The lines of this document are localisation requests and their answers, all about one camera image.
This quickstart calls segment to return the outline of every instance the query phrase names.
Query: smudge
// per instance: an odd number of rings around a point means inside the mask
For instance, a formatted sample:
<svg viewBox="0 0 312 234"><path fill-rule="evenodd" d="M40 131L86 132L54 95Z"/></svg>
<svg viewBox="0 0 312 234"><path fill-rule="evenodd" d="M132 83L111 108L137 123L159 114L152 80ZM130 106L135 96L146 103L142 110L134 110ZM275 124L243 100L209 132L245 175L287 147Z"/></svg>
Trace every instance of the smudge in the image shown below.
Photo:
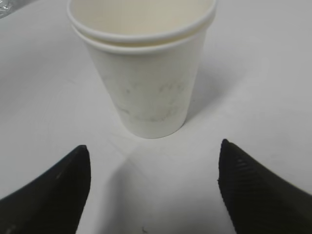
<svg viewBox="0 0 312 234"><path fill-rule="evenodd" d="M160 86L160 88L159 88L159 92L160 92L160 93L162 93L162 92L164 91L165 87L166 87L166 85L162 85L162 86Z"/></svg>
<svg viewBox="0 0 312 234"><path fill-rule="evenodd" d="M127 115L130 115L130 111L129 111L129 110L124 109L124 108L121 108L120 106L117 106L117 108L118 108L121 112L126 113Z"/></svg>
<svg viewBox="0 0 312 234"><path fill-rule="evenodd" d="M142 227L142 234L148 234L148 231L144 229L144 227Z"/></svg>

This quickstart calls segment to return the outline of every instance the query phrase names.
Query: stacked paper cup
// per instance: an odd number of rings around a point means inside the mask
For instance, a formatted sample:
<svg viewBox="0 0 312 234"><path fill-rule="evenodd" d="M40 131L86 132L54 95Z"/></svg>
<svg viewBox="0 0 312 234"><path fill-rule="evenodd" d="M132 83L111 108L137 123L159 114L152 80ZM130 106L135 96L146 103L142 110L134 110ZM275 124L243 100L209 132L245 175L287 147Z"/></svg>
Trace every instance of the stacked paper cup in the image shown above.
<svg viewBox="0 0 312 234"><path fill-rule="evenodd" d="M69 1L73 29L133 134L159 138L183 125L216 1Z"/></svg>

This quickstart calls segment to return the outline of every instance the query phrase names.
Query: cup lip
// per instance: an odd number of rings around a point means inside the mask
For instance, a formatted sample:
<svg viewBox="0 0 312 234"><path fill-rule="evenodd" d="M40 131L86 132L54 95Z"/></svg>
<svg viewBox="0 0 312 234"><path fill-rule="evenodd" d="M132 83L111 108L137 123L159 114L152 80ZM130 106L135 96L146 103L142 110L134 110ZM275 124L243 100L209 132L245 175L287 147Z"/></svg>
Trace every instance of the cup lip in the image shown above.
<svg viewBox="0 0 312 234"><path fill-rule="evenodd" d="M80 32L77 28L72 26L74 32L88 45L108 53L112 54L121 54L121 55L144 55L144 54L151 54L162 52L168 50L170 48L179 46L181 44L187 43L194 38L198 37L200 33L205 33L205 31L200 31L190 37L186 37L180 40L176 40L167 44L160 44L154 46L142 46L142 47L128 47L128 46L118 46L113 44L103 43L101 41L97 41L95 39L89 38L87 35L84 35Z"/></svg>
<svg viewBox="0 0 312 234"><path fill-rule="evenodd" d="M85 26L84 24L80 23L78 20L74 18L71 13L71 3L74 0L68 0L67 2L67 16L71 23L82 33L89 35L93 38L99 40L105 40L108 42L115 42L115 43L142 43L142 42L156 42L161 40L170 40L172 38L182 37L183 35L187 35L192 31L196 30L196 28L200 27L206 21L209 21L211 17L214 17L214 12L216 10L218 0L212 0L213 4L209 7L207 12L199 17L192 23L186 24L182 27L176 28L170 32L163 32L157 34L150 34L150 35L126 35L126 34L114 34L108 32L102 32L99 30L95 30Z"/></svg>

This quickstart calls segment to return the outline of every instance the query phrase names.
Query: white surface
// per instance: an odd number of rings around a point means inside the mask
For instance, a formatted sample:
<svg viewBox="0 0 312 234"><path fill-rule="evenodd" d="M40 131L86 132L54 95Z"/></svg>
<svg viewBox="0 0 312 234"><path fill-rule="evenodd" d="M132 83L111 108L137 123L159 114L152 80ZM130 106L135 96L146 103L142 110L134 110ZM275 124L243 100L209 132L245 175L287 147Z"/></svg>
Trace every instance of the white surface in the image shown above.
<svg viewBox="0 0 312 234"><path fill-rule="evenodd" d="M223 138L312 193L311 8L222 0L188 121L158 140L124 129L64 0L1 19L0 196L86 144L93 178L78 234L233 234L217 186Z"/></svg>

